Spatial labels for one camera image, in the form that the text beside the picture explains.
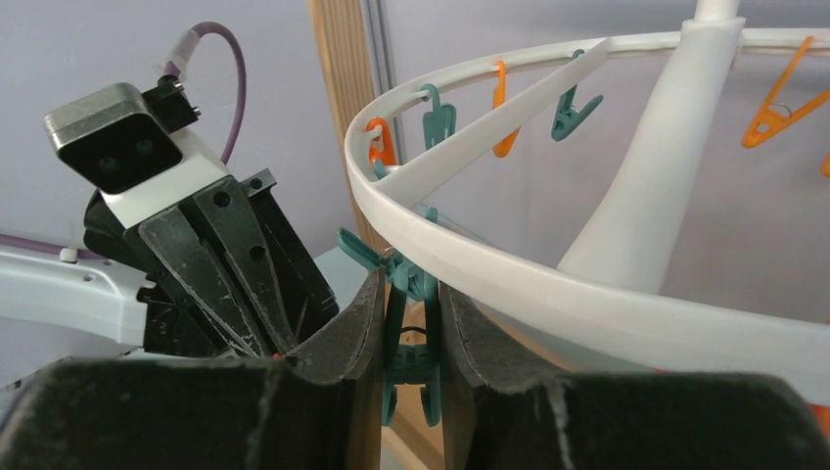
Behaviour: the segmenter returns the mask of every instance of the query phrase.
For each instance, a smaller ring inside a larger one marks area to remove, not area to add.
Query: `white drying rack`
[[[378,97],[346,132],[354,198],[372,226],[441,281],[529,326],[665,370],[748,371],[786,379],[830,405],[830,327],[657,295],[688,204],[723,83],[738,54],[830,55],[830,29],[744,28],[737,2],[701,1],[681,31],[534,47],[425,74]],[[572,60],[574,50],[585,54]],[[556,269],[428,222],[410,210],[608,59],[671,53],[611,189]],[[561,66],[504,105],[378,181],[378,129],[444,92],[508,73]]]

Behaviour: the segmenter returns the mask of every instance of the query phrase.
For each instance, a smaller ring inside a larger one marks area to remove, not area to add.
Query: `wall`
[[[150,88],[178,36],[226,24],[249,72],[248,106],[230,168],[269,167],[274,196],[313,255],[353,227],[339,145],[305,2],[7,0],[0,6],[0,233],[80,242],[91,185],[61,164],[43,130],[49,111],[118,81]],[[220,153],[234,113],[227,45],[206,37],[185,83],[203,115],[197,132]]]
[[[516,0],[386,2],[397,83],[477,57],[552,42],[678,30],[694,2]],[[830,24],[824,0],[747,0],[747,27]],[[742,56],[726,82],[663,294],[716,306],[830,319],[830,106],[754,150],[740,139],[789,57]],[[429,202],[495,246],[555,266],[613,180],[666,58],[614,60],[579,86],[575,104],[605,102],[567,140],[550,127],[558,97],[522,127],[505,159],[484,155]],[[781,101],[827,88],[826,59],[805,59]],[[551,70],[509,75],[508,98]],[[441,96],[458,127],[490,109],[495,79]],[[403,117],[408,159],[424,151],[422,104]],[[666,158],[671,158],[667,149]]]

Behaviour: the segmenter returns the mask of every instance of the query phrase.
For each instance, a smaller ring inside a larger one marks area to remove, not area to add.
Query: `white wall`
[[[154,64],[201,21],[226,24],[249,72],[248,107],[230,168],[269,167],[274,196],[316,255],[354,225],[313,29],[302,0],[5,0],[0,5],[0,233],[80,242],[92,187],[61,164],[42,119],[117,81],[154,86]],[[236,74],[221,38],[197,49],[185,83],[195,128],[220,153]]]
[[[745,0],[747,27],[830,24],[826,0]],[[421,0],[386,2],[396,80],[477,57],[552,42],[678,30],[691,0]],[[429,201],[507,252],[555,266],[614,178],[665,58],[612,61],[580,85],[575,104],[605,102],[555,143],[552,106],[522,127],[505,159],[485,155]],[[717,306],[830,319],[830,105],[754,150],[740,139],[789,57],[742,56],[727,80],[663,294]],[[550,73],[509,75],[508,98]],[[782,100],[827,88],[828,63],[806,59]],[[451,91],[459,128],[490,108],[495,79]],[[422,104],[404,115],[407,158],[424,151]],[[667,149],[666,158],[671,158]]]

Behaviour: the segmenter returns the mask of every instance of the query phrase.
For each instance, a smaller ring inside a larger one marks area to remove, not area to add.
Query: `orange clothespin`
[[[790,65],[787,66],[787,69],[785,69],[783,73],[781,73],[778,81],[776,81],[775,85],[772,86],[772,89],[769,90],[769,94],[766,95],[766,98],[764,98],[761,103],[761,107],[755,114],[755,117],[750,123],[749,128],[747,128],[746,133],[744,133],[744,138],[741,140],[741,144],[744,147],[751,149],[759,144],[762,144],[773,135],[781,132],[790,125],[801,120],[801,118],[812,113],[813,110],[823,105],[827,100],[830,100],[830,89],[827,89],[819,93],[815,98],[809,100],[805,105],[795,111],[791,111],[787,106],[773,103],[775,97],[778,95],[778,92],[781,91],[781,88],[783,88],[787,80],[790,79],[790,75],[792,75],[793,71],[795,71],[802,56],[805,54],[807,49],[809,49],[809,46],[812,44],[812,40],[812,36],[808,36],[804,40],[798,52],[796,52],[796,55],[793,57],[793,60],[790,61]],[[774,111],[772,109],[773,106],[785,108],[789,115],[784,117],[780,113]],[[825,174],[825,176],[830,175],[830,162],[825,161],[821,171]]]
[[[493,109],[496,109],[504,104],[507,89],[507,79],[505,78],[505,75],[507,74],[507,67],[502,61],[498,61],[495,64],[498,67],[498,85],[496,85],[495,89],[493,89]],[[516,136],[519,135],[520,129],[521,127],[514,130],[501,142],[495,144],[495,147],[493,147],[493,154],[496,157],[507,157],[507,154],[510,153],[510,149],[513,148],[513,142],[516,142]]]
[[[387,120],[382,117],[375,117],[366,124],[366,131],[381,126],[381,135],[372,139],[369,147],[369,163],[374,166],[375,160],[380,160],[384,165],[397,165],[397,158],[394,155],[394,144],[392,134],[389,131]]]

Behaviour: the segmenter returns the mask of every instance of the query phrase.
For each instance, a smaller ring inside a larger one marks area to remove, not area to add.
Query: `cable connector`
[[[188,29],[179,38],[170,54],[158,66],[159,75],[176,75],[180,82],[187,79],[187,63],[202,38],[193,29]]]

